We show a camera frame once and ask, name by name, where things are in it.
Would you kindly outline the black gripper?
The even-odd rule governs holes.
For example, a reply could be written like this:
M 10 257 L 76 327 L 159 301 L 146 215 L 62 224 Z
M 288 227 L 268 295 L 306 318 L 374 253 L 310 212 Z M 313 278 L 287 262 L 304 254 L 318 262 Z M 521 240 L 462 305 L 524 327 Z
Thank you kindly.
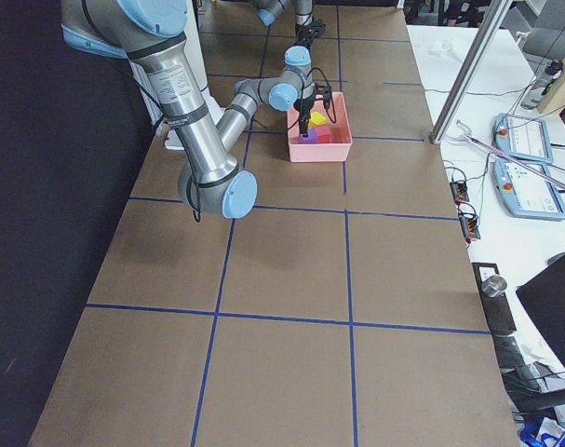
M 303 98 L 297 99 L 293 104 L 294 109 L 299 113 L 298 126 L 299 134 L 308 135 L 310 111 L 316 101 L 316 94 L 312 93 Z
M 324 33 L 325 23 L 322 20 L 312 20 L 309 23 L 295 25 L 297 45 L 312 45 Z

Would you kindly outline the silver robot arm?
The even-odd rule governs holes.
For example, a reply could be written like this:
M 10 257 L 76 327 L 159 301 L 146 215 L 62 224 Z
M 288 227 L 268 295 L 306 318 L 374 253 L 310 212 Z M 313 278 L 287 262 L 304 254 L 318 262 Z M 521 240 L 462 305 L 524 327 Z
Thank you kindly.
M 296 44 L 285 52 L 279 76 L 239 82 L 231 103 L 214 116 L 190 63 L 201 57 L 200 47 L 187 44 L 186 32 L 196 28 L 190 2 L 63 1 L 61 27 L 70 47 L 125 59 L 148 76 L 187 155 L 178 190 L 196 217 L 211 212 L 240 219 L 251 211 L 257 180 L 230 151 L 261 105 L 280 112 L 311 105 L 315 85 L 307 47 Z
M 295 17 L 295 44 L 310 48 L 326 31 L 326 24 L 315 17 L 313 0 L 252 0 L 251 5 L 262 24 L 270 27 L 284 12 L 292 10 Z

